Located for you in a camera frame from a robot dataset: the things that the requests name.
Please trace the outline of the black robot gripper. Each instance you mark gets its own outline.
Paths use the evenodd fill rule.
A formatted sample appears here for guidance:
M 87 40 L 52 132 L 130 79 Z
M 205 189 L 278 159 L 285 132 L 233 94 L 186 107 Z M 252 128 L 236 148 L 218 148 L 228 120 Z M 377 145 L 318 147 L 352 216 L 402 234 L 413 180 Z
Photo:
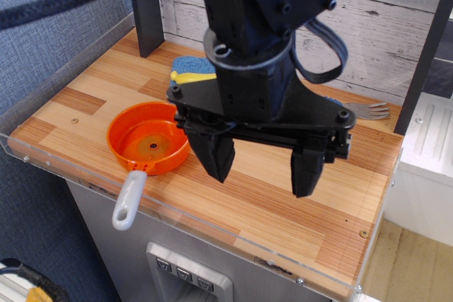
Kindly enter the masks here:
M 291 149 L 297 198 L 313 193 L 325 163 L 348 157 L 355 114 L 302 84 L 293 46 L 289 39 L 239 55 L 216 35 L 206 35 L 205 53 L 217 78 L 168 89 L 178 126 L 219 182 L 231 170 L 235 139 Z

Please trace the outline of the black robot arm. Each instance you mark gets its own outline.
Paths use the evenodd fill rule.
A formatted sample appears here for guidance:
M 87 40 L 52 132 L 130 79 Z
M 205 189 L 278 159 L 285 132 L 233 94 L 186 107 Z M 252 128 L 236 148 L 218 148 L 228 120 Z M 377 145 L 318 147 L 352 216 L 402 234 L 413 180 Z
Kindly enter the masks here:
M 304 86 L 338 78 L 344 42 L 318 15 L 335 0 L 204 0 L 212 80 L 168 89 L 176 122 L 207 173 L 224 181 L 234 140 L 292 150 L 292 191 L 311 195 L 323 166 L 346 158 L 355 114 Z

